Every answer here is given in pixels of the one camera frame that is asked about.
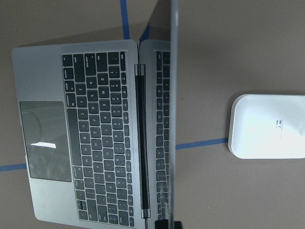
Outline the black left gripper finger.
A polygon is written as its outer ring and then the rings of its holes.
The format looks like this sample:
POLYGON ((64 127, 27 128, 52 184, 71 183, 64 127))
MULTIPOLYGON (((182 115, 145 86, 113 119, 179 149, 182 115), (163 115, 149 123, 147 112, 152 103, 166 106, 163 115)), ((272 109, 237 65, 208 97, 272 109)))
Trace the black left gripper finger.
POLYGON ((181 221, 174 221, 172 227, 168 220, 156 220, 154 223, 155 229, 182 229, 181 221))

